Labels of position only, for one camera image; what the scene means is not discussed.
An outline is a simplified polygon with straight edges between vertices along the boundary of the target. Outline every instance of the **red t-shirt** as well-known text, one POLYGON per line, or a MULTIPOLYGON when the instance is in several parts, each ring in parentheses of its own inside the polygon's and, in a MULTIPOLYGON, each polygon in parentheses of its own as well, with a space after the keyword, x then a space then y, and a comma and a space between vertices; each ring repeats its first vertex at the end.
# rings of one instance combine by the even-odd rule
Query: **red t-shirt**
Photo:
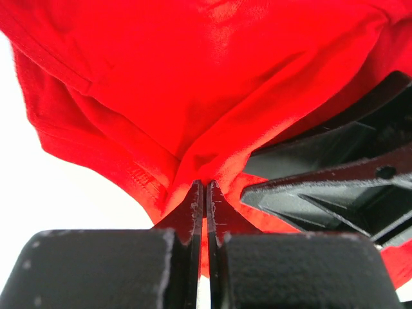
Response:
MULTIPOLYGON (((239 202, 263 181, 242 173, 250 152, 412 75, 411 0, 0 0, 0 30, 44 150, 155 223, 215 179, 259 229, 294 231, 239 202)), ((395 286, 412 277, 412 244, 382 255, 395 286)))

